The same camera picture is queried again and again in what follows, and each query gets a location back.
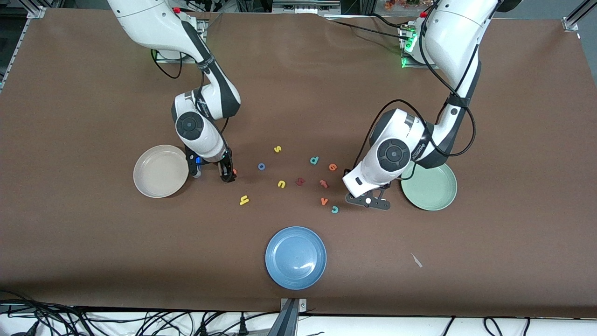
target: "white surface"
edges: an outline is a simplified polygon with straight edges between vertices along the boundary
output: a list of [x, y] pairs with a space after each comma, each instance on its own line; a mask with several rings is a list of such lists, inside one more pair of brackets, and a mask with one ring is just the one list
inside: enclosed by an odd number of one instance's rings
[[133, 169], [133, 181], [143, 195], [161, 198], [176, 193], [188, 174], [183, 151], [171, 145], [159, 145], [139, 157]]
[[[201, 322], [202, 313], [193, 313], [195, 328]], [[109, 319], [135, 319], [143, 318], [144, 313], [98, 313], [90, 314], [92, 317]], [[210, 334], [221, 331], [239, 321], [239, 313], [226, 313], [208, 325]], [[269, 329], [276, 314], [265, 315], [247, 321], [249, 331]], [[307, 336], [324, 332], [322, 336], [370, 336], [370, 335], [392, 335], [392, 336], [439, 336], [443, 333], [449, 317], [301, 317], [298, 323], [297, 336]], [[520, 336], [524, 329], [524, 319], [496, 319], [504, 336]], [[9, 336], [17, 332], [25, 332], [33, 324], [33, 319], [8, 318], [5, 314], [0, 316], [0, 336]], [[96, 325], [102, 328], [109, 335], [130, 336], [141, 326], [142, 321], [126, 324]], [[176, 320], [173, 324], [179, 326], [184, 334], [190, 332], [191, 322], [185, 316]], [[150, 335], [159, 328], [161, 324], [148, 330], [144, 335]], [[489, 323], [490, 330], [497, 335], [493, 324]], [[238, 327], [230, 330], [229, 335], [238, 332]], [[159, 335], [178, 335], [174, 329], [161, 331]], [[483, 336], [489, 335], [483, 327], [482, 318], [457, 318], [448, 336]], [[532, 319], [527, 336], [582, 336], [597, 335], [597, 321], [594, 320], [570, 320], [570, 319]], [[39, 328], [37, 336], [50, 336], [46, 327]]]

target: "blue plate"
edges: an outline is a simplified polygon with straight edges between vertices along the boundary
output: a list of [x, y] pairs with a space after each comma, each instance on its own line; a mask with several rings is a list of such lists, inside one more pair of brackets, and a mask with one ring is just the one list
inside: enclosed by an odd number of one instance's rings
[[265, 266], [280, 286], [294, 291], [313, 286], [325, 270], [327, 254], [319, 236], [304, 227], [287, 227], [270, 240]]

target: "white scrap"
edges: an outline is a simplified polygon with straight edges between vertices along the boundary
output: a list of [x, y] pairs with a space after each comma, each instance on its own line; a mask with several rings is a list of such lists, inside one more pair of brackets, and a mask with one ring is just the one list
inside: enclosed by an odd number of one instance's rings
[[423, 268], [423, 264], [421, 264], [421, 262], [417, 259], [417, 257], [414, 256], [414, 254], [412, 254], [412, 253], [411, 253], [411, 255], [413, 256], [414, 262], [417, 263], [417, 265], [419, 266], [419, 268]]

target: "metal stand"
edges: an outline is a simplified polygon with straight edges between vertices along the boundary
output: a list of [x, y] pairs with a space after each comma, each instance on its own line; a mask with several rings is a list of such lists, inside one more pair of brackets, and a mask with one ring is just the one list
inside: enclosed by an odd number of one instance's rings
[[589, 14], [597, 6], [597, 0], [584, 0], [575, 10], [562, 19], [562, 25], [567, 32], [578, 30], [578, 21]]
[[306, 299], [282, 299], [282, 310], [267, 336], [295, 336], [299, 312], [306, 311]]

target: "white plate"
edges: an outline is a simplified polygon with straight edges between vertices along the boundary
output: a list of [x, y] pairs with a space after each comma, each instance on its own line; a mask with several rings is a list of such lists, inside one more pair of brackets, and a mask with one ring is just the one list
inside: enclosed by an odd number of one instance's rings
[[135, 164], [133, 181], [145, 196], [161, 198], [176, 193], [189, 176], [183, 151], [171, 145], [148, 149]]

